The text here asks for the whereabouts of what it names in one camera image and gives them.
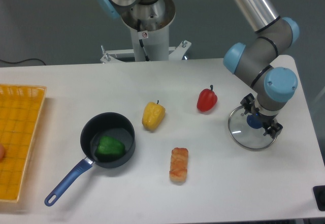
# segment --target saucepan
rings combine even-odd
[[[95,156],[100,138],[110,136],[125,146],[125,154],[114,161],[100,161]],[[136,148],[135,132],[131,122],[123,115],[115,112],[106,112],[93,117],[83,128],[80,144],[86,158],[82,159],[46,197],[44,203],[52,206],[69,188],[69,186],[93,163],[103,168],[116,168],[126,163],[133,155]]]

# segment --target metal pole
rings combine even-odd
[[[254,31],[259,31],[279,17],[270,0],[235,0]]]

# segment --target black object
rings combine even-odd
[[[16,61],[16,62],[10,62],[10,61],[6,61],[6,60],[1,60],[0,59],[1,62],[7,63],[7,64],[19,64],[19,63],[22,63],[22,62],[25,62],[25,61],[29,61],[29,60],[38,60],[41,63],[43,63],[43,65],[46,66],[46,63],[43,60],[38,59],[38,58],[29,58],[29,59],[25,59],[25,60],[21,60],[21,61]]]
[[[318,209],[325,211],[325,186],[315,186],[313,191]]]
[[[254,96],[250,93],[248,95],[246,95],[242,101],[240,102],[240,104],[244,107],[245,109],[245,115],[250,112],[251,113],[251,109],[252,109],[252,106],[254,104]]]
[[[263,122],[262,127],[265,130],[265,133],[263,135],[266,136],[267,134],[269,134],[272,139],[278,137],[283,129],[283,126],[275,122],[274,120],[272,120],[271,122]]]
[[[125,145],[125,155],[113,162],[99,161],[94,152],[102,136],[111,136]],[[83,128],[80,144],[85,155],[104,168],[115,168],[126,163],[136,148],[135,132],[131,122],[123,115],[106,112],[93,117]]]

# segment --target toy bread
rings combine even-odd
[[[175,148],[172,150],[169,178],[173,182],[185,182],[187,177],[188,150]]]

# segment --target pan handle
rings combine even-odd
[[[55,189],[46,197],[44,203],[46,206],[52,206],[63,195],[63,193],[70,187],[70,185],[85,171],[92,167],[93,161],[82,159],[75,167],[67,174],[67,176],[55,187]]]

